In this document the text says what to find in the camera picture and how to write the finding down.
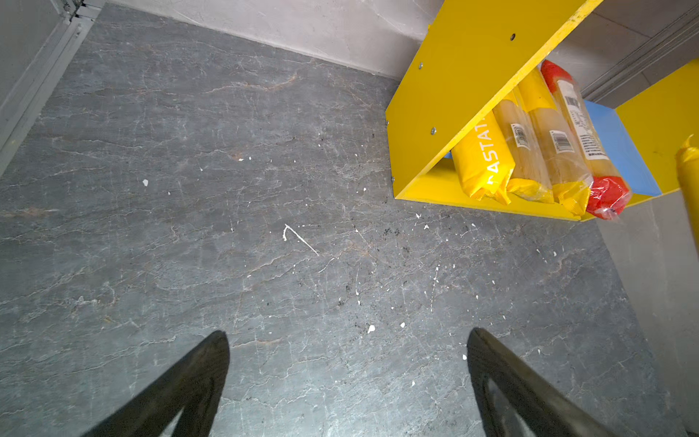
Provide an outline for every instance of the shelf panel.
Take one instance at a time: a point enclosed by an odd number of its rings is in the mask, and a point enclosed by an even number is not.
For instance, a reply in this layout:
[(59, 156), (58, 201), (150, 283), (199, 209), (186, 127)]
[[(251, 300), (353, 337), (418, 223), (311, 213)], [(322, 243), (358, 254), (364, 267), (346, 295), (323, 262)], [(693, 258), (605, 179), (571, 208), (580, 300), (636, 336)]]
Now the shelf panel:
[(699, 59), (617, 108), (663, 194), (679, 189), (675, 154), (699, 134)]
[(396, 197), (600, 2), (446, 0), (386, 111)]

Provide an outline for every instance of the yellow object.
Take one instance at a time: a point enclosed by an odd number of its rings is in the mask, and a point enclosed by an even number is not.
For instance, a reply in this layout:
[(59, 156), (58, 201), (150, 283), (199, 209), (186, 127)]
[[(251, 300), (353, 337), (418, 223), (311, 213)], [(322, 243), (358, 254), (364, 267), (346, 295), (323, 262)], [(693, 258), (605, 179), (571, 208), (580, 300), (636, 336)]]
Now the yellow object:
[(553, 203), (549, 172), (529, 117), (519, 107), (520, 102), (519, 88), (515, 87), (493, 109), (514, 159), (514, 171), (507, 191), (525, 200)]
[(507, 183), (514, 170), (514, 160), (493, 113), (488, 113), (471, 132), (452, 149), (454, 166), (461, 189), (467, 196), (480, 200), (493, 197), (507, 205)]
[(699, 59), (694, 59), (617, 108), (663, 194), (679, 189), (675, 155), (699, 123), (698, 78)]
[(386, 111), (396, 198), (600, 2), (445, 0)]
[(515, 213), (549, 217), (562, 220), (580, 220), (557, 203), (539, 203), (511, 196), (512, 203), (503, 205), (495, 199), (484, 197), (478, 201), (466, 196), (459, 184), (453, 159), (441, 159), (430, 171), (420, 176), (405, 192), (405, 198), (418, 202), (462, 206), (499, 213)]
[(581, 217), (587, 208), (593, 179), (580, 146), (556, 109), (538, 69), (522, 80), (519, 90), (549, 171), (554, 198), (570, 213)]
[(694, 232), (694, 242), (699, 250), (699, 148), (689, 143), (690, 138), (677, 152), (677, 177)]

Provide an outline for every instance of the paint splatter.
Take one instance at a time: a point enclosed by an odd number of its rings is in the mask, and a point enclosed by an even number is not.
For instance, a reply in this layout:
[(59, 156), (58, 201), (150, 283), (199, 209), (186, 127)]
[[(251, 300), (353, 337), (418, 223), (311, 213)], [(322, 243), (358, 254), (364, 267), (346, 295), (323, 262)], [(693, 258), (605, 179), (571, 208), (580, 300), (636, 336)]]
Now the paint splatter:
[(289, 225), (286, 224), (286, 223), (284, 223), (284, 232), (282, 233), (282, 238), (284, 239), (284, 241), (287, 240), (287, 229), (291, 229), (291, 232), (293, 232), (293, 233), (298, 237), (298, 239), (301, 240), (301, 242), (302, 242), (303, 244), (307, 245), (316, 255), (320, 256), (320, 253), (318, 253), (318, 251), (316, 251), (316, 249), (314, 249), (310, 244), (306, 243), (306, 240), (304, 240), (303, 237), (301, 237), (300, 235), (298, 235), (298, 234), (296, 233), (296, 231), (294, 231), (294, 230), (292, 229), (292, 227), (289, 226)]

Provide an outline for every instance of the product label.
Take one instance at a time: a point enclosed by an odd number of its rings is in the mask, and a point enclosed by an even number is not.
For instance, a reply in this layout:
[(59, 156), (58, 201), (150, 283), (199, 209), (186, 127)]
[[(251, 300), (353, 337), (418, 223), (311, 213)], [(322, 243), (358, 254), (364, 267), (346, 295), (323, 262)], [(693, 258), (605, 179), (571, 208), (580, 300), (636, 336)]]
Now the product label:
[(609, 159), (602, 145), (595, 137), (594, 131), (589, 126), (587, 117), (580, 107), (580, 102), (577, 99), (577, 93), (572, 83), (566, 80), (558, 81), (559, 90), (565, 100), (565, 108), (570, 115), (575, 134), (580, 140), (582, 151), (587, 159)]
[(524, 126), (521, 124), (512, 123), (510, 127), (512, 127), (512, 134), (514, 135), (514, 142), (517, 143), (517, 147), (530, 150), (529, 142), (527, 141), (526, 134), (524, 133)]
[(564, 131), (549, 131), (551, 134), (551, 139), (554, 141), (554, 146), (556, 146), (556, 153), (572, 153), (574, 152), (570, 140), (568, 140), (568, 135)]

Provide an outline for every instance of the pasta package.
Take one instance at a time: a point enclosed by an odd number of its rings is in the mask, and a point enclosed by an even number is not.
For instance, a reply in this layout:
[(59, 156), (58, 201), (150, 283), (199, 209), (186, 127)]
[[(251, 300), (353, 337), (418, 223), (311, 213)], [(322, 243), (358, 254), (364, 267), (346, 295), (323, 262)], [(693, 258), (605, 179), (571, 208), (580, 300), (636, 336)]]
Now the pasta package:
[(587, 212), (605, 220), (613, 220), (631, 200), (631, 190), (602, 147), (575, 80), (566, 70), (551, 61), (544, 61), (541, 72), (549, 91), (561, 107), (568, 126), (581, 145), (585, 164), (592, 172), (593, 184)]
[(517, 87), (498, 103), (493, 114), (514, 159), (507, 192), (529, 201), (553, 203), (549, 172), (529, 117), (521, 108)]
[(452, 148), (452, 157), (467, 196), (477, 200), (492, 197), (504, 205), (511, 202), (507, 183), (514, 160), (492, 112)]
[(577, 139), (558, 111), (539, 69), (534, 68), (519, 83), (519, 91), (549, 171), (554, 200), (573, 215), (583, 216), (593, 178)]

